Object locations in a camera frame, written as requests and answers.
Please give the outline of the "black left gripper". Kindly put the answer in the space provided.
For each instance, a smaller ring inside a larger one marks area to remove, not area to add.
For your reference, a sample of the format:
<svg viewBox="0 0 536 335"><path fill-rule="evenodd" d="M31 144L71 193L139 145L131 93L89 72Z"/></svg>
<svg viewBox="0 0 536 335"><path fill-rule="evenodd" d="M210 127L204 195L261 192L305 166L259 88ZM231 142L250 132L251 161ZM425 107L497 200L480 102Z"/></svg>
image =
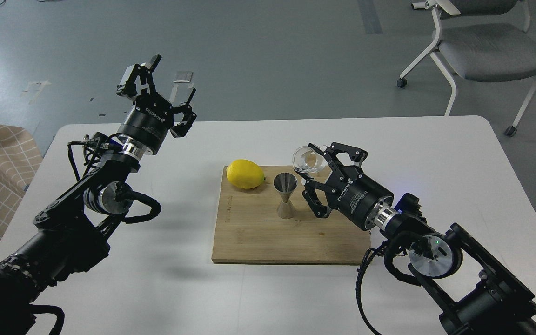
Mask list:
<svg viewBox="0 0 536 335"><path fill-rule="evenodd" d="M162 59L154 55L147 63L128 66L117 85L116 95L128 98L133 108L117 131L117 138L125 142L132 138L147 147L147 154L156 155L165 140L168 130L173 138L185 137L196 120L191 101L196 93L192 87L187 101L172 109L172 104L157 93L153 72ZM173 116L182 114L183 118L174 124Z"/></svg>

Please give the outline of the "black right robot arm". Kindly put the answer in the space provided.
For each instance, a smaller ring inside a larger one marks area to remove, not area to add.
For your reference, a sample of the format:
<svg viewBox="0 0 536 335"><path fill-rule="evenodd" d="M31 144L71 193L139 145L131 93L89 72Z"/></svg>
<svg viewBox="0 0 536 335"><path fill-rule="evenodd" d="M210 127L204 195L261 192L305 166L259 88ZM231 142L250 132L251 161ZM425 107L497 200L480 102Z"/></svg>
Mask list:
<svg viewBox="0 0 536 335"><path fill-rule="evenodd" d="M357 269L356 303L366 326L362 284L368 266L383 257L397 280L424 288L440 307L439 320L449 335L536 335L534 294L459 224L445 234L430 227L419 199L405 193L397 203L389 189L368 177L361 165L367 151L334 142L326 147L308 144L292 156L292 166L303 179L302 193L317 218L332 210L363 231L378 228L385 238L369 248ZM436 280L454 275L466 253L482 267L473 291L453 300Z"/></svg>

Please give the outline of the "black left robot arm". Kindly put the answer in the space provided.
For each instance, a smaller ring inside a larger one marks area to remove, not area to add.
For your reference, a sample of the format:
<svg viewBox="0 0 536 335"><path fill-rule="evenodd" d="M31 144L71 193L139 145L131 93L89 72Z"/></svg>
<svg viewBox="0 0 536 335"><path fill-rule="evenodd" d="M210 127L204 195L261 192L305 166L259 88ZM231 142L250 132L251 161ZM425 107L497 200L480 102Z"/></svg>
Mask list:
<svg viewBox="0 0 536 335"><path fill-rule="evenodd" d="M25 335L38 314L52 314L50 330L59 335L65 313L53 305L36 305L38 296L75 272L87 272L110 252L108 239L121 223L147 222L161 205L134 191L127 177L140 169L144 155L158 153L167 134L187 135L196 114L191 101L173 106L155 89L153 72L161 61L126 68L116 93L132 102L117 133L97 132L78 142L86 169L76 184L34 218L37 234L0 262L0 335Z"/></svg>

